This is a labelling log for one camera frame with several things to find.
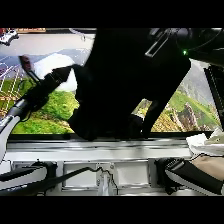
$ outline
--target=television screen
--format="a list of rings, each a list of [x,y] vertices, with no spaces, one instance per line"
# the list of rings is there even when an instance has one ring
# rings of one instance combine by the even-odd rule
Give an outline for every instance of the television screen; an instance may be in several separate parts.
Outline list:
[[[16,30],[18,37],[11,37],[10,45],[0,45],[0,119],[18,98],[35,85],[22,70],[19,55],[27,55],[35,73],[43,78],[53,68],[74,63],[83,65],[94,42],[94,34],[83,35],[61,28],[54,31],[34,29],[41,31],[29,33],[28,29]],[[9,32],[1,34],[2,37],[4,35],[9,35]],[[217,126],[221,127],[203,66],[191,60],[190,71],[154,124],[153,132],[212,131]],[[33,112],[26,122],[20,122],[12,134],[73,133],[67,120],[74,108],[79,107],[75,99],[76,88],[72,70],[68,81],[50,94],[48,103]],[[133,113],[144,118],[150,103],[143,99]]]

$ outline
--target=green light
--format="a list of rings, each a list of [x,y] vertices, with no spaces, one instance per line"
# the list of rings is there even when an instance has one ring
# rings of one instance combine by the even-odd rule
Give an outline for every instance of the green light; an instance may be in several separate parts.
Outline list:
[[[187,51],[186,51],[186,50],[184,50],[184,51],[183,51],[183,54],[184,54],[184,55],[187,55]]]

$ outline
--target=screen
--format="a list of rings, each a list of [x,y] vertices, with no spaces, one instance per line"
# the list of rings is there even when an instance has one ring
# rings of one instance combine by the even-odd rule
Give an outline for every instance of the screen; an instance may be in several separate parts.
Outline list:
[[[35,85],[21,68],[19,55],[25,54],[30,58],[35,73],[42,79],[53,68],[74,63],[84,65],[91,52],[93,34],[83,34],[72,28],[34,29],[35,32],[25,28],[9,32],[8,28],[0,34],[0,119],[17,99]],[[221,127],[203,71],[204,64],[191,62],[190,71],[157,119],[153,132],[211,131]],[[48,103],[30,114],[26,122],[20,122],[12,134],[73,133],[67,120],[79,107],[75,99],[76,88],[72,70],[68,81],[50,94]],[[144,118],[150,104],[143,99],[133,114]]]

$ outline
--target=green led light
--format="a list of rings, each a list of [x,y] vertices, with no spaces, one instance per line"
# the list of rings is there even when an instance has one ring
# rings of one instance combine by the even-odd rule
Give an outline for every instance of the green led light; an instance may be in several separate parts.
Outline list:
[[[187,55],[187,51],[186,51],[186,50],[184,50],[184,51],[183,51],[183,54],[184,54],[184,55]]]

